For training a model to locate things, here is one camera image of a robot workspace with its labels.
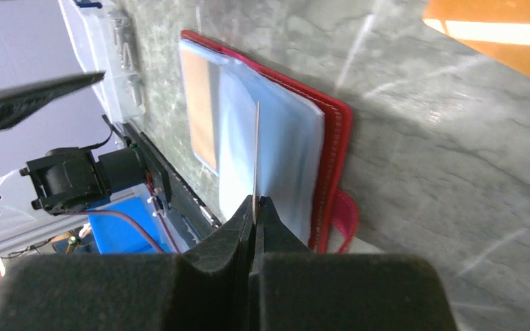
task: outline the orange object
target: orange object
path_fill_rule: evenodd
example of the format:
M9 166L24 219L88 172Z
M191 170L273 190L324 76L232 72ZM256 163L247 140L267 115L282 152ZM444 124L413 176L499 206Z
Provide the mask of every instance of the orange object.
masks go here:
M530 77L530 0L432 0L424 22Z

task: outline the marble table surface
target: marble table surface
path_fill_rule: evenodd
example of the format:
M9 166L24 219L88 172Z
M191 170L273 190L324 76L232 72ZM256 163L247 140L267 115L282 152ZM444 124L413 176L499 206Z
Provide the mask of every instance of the marble table surface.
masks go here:
M118 2L137 29L138 122L213 210L215 177L190 147L182 29L349 103L341 187L358 238L428 259L461 329L530 330L530 79L425 26L421 0Z

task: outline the blue bin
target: blue bin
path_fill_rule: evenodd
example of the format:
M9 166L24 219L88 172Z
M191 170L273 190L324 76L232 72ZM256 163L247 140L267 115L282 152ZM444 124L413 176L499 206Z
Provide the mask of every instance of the blue bin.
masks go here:
M171 249L165 243L161 242L159 232L151 216L147 213L141 199L131 198L105 208L105 210L114 210L129 215L166 252L171 252ZM140 233L122 219L108 215L90 215L88 216L88 220L92 226L92 234L95 237L97 247L101 254L156 253Z

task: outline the blue clip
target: blue clip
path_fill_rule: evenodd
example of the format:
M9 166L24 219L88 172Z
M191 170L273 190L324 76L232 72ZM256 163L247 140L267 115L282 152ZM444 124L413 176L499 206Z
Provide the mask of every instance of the blue clip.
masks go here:
M74 0L76 3L76 6L80 8L102 8L102 3L98 1L91 1L91 0Z

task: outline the white wall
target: white wall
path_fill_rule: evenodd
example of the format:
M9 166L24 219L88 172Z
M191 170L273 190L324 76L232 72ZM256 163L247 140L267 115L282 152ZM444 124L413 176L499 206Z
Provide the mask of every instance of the white wall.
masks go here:
M0 89L81 72L55 0L0 1ZM86 88L0 133L0 176L48 150L103 141L108 129ZM100 152L114 149L109 143Z

